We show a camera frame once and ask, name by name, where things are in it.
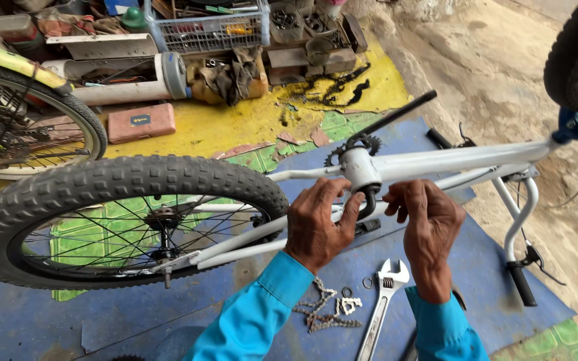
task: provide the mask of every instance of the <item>hand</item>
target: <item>hand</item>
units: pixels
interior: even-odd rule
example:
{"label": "hand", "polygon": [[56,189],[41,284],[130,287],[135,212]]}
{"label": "hand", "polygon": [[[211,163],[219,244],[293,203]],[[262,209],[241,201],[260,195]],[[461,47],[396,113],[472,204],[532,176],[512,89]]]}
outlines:
{"label": "hand", "polygon": [[331,203],[350,186],[345,178],[319,178],[287,210],[289,235],[284,251],[314,275],[354,240],[365,194],[354,194],[345,204],[338,224],[331,221]]}
{"label": "hand", "polygon": [[465,210],[428,179],[395,183],[383,201],[389,203],[386,215],[398,211],[398,223],[410,217],[403,242],[420,297],[436,304],[449,301],[452,271],[447,258]]}

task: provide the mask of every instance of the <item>blue sleeve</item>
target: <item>blue sleeve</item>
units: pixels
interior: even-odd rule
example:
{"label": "blue sleeve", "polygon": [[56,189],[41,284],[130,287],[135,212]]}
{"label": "blue sleeve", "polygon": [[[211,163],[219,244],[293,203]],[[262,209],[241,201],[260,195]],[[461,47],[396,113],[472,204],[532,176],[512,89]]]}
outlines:
{"label": "blue sleeve", "polygon": [[489,359],[454,294],[448,302],[434,305],[421,299],[416,287],[407,287],[405,293],[416,319],[419,360]]}
{"label": "blue sleeve", "polygon": [[307,268],[278,252],[257,280],[224,301],[220,316],[183,360],[262,360],[313,279]]}

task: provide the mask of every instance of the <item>man's right hand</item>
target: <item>man's right hand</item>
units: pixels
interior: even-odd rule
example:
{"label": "man's right hand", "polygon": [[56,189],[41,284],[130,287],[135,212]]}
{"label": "man's right hand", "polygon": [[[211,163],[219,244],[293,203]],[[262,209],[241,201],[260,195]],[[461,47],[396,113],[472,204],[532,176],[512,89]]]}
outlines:
{"label": "man's right hand", "polygon": [[405,230],[405,255],[419,296],[435,304],[450,300],[452,271],[447,257],[461,231],[466,212],[428,179],[409,180],[389,186],[383,196],[389,203],[385,214],[396,214]]}

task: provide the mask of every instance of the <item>handlebar grip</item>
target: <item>handlebar grip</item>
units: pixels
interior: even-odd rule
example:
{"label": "handlebar grip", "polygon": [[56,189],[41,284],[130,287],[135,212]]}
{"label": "handlebar grip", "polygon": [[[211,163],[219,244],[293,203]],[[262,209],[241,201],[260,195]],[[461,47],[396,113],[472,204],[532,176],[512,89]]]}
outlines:
{"label": "handlebar grip", "polygon": [[516,289],[519,291],[519,295],[521,295],[523,305],[525,307],[536,307],[534,295],[532,294],[528,281],[525,279],[525,275],[523,274],[523,267],[508,266],[507,269],[510,270]]}
{"label": "handlebar grip", "polygon": [[365,193],[365,201],[367,202],[367,206],[358,212],[358,220],[361,220],[369,216],[374,209],[376,209],[376,191],[371,188],[361,188],[359,191]]}
{"label": "handlebar grip", "polygon": [[427,137],[438,144],[441,149],[452,149],[452,144],[450,141],[445,139],[445,137],[435,128],[430,128],[428,130]]}

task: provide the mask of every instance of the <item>bicycle chain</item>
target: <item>bicycle chain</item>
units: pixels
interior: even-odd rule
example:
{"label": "bicycle chain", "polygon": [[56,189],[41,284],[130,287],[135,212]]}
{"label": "bicycle chain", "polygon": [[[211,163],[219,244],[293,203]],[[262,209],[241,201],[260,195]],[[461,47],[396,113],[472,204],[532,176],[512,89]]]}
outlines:
{"label": "bicycle chain", "polygon": [[[293,307],[292,309],[293,312],[300,312],[307,315],[306,324],[309,326],[309,333],[318,330],[324,330],[333,326],[360,327],[363,325],[360,321],[343,320],[342,318],[338,317],[341,314],[341,299],[336,299],[336,314],[322,316],[317,315],[318,311],[320,311],[325,306],[327,301],[335,296],[338,292],[330,288],[325,288],[322,280],[318,277],[316,277],[313,282],[316,283],[318,290],[320,290],[320,300],[312,303],[301,301],[298,302],[296,307]],[[298,308],[298,306],[314,307],[314,309],[310,312],[308,310]]]}

